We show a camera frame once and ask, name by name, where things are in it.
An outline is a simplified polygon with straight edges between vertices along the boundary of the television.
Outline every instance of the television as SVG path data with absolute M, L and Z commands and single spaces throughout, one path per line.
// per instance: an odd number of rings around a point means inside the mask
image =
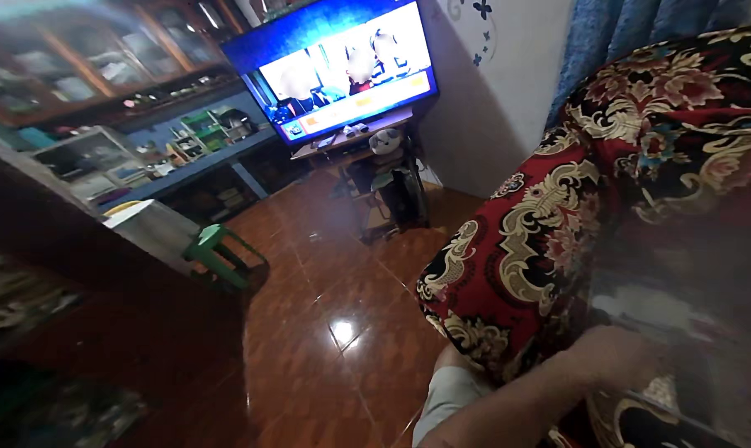
M 438 92 L 416 1 L 319 0 L 221 47 L 290 145 Z

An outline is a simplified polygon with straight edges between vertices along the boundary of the tiled floor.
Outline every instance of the tiled floor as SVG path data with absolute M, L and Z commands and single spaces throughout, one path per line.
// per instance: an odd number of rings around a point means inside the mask
M 438 229 L 365 246 L 335 182 L 316 172 L 227 223 L 270 261 L 243 342 L 261 448 L 410 446 L 446 344 L 406 287 L 482 199 L 430 190 Z

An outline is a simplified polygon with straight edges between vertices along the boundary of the plush toy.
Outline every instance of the plush toy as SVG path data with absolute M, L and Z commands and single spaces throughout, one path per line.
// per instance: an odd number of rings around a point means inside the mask
M 383 156 L 400 148 L 400 142 L 403 136 L 397 129 L 382 129 L 370 137 L 370 148 L 375 154 Z

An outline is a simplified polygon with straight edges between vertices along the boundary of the red floral fabric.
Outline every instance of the red floral fabric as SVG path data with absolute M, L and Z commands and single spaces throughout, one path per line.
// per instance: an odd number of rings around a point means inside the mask
M 751 28 L 638 49 L 561 114 L 417 282 L 427 320 L 498 381 L 585 303 L 593 249 L 619 222 L 654 234 L 679 217 L 749 215 Z

